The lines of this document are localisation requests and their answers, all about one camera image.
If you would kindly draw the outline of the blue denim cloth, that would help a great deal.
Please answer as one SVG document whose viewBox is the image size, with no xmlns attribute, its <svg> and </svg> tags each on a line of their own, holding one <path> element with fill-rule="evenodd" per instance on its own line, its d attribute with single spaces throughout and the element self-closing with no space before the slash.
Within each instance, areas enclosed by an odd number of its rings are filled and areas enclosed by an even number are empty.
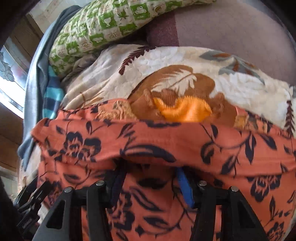
<svg viewBox="0 0 296 241">
<path fill-rule="evenodd" d="M 45 90 L 48 85 L 49 53 L 51 47 L 67 21 L 80 9 L 80 6 L 73 5 L 60 13 L 59 17 L 44 33 L 31 61 L 25 88 L 23 142 L 18 148 L 18 156 L 22 160 L 22 169 L 24 171 L 30 162 L 30 156 L 35 145 L 31 131 L 37 122 L 43 119 L 42 108 Z"/>
</svg>

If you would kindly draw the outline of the wooden glass door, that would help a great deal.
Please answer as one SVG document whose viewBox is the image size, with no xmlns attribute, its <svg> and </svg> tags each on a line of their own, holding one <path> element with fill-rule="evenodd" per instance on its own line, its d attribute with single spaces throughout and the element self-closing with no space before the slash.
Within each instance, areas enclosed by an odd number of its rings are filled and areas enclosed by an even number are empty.
<svg viewBox="0 0 296 241">
<path fill-rule="evenodd" d="M 11 199 L 15 199 L 19 192 L 17 149 L 23 139 L 25 85 L 42 37 L 43 32 L 27 14 L 1 47 L 1 180 Z"/>
</svg>

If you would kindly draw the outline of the teal striped cloth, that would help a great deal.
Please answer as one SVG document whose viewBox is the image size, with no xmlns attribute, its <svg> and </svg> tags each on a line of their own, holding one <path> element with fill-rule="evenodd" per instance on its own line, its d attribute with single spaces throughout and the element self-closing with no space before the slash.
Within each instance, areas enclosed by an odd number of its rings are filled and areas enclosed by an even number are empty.
<svg viewBox="0 0 296 241">
<path fill-rule="evenodd" d="M 60 108 L 65 92 L 61 87 L 59 77 L 55 74 L 52 66 L 48 67 L 48 85 L 44 94 L 42 108 L 43 118 L 55 119 Z"/>
</svg>

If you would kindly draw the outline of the green checkered pillow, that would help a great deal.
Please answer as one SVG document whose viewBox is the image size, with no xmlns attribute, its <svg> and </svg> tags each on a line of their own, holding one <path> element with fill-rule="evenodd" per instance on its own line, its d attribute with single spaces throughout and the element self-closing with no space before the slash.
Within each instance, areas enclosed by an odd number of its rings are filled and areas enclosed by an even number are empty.
<svg viewBox="0 0 296 241">
<path fill-rule="evenodd" d="M 64 77 L 83 56 L 119 40 L 152 19 L 177 8 L 212 1 L 92 1 L 70 18 L 59 31 L 49 53 L 58 77 Z"/>
</svg>

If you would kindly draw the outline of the leaf print blanket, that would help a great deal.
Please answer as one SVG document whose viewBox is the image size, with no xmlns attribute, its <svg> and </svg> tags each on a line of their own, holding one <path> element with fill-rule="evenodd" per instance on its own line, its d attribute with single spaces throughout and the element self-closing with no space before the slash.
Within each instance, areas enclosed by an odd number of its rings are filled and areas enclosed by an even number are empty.
<svg viewBox="0 0 296 241">
<path fill-rule="evenodd" d="M 295 175 L 292 88 L 243 59 L 197 47 L 103 51 L 33 129 L 39 180 L 138 164 L 230 177 Z"/>
</svg>

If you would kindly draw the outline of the orange floral blouse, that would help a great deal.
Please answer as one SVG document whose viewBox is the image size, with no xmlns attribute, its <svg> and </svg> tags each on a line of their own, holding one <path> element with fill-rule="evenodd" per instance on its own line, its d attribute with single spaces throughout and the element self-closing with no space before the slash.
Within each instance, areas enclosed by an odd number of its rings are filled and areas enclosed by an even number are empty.
<svg viewBox="0 0 296 241">
<path fill-rule="evenodd" d="M 195 214 L 185 203 L 176 171 L 188 166 L 210 184 L 237 186 L 254 209 L 269 240 L 283 240 L 295 213 L 295 139 L 270 121 L 232 106 L 218 95 L 204 107 L 222 106 L 208 123 L 157 112 L 191 108 L 195 98 L 168 90 L 133 103 L 113 99 L 62 110 L 32 131 L 41 148 L 38 181 L 49 181 L 53 205 L 62 189 L 81 189 L 127 168 L 107 218 L 114 240 L 188 240 Z"/>
</svg>

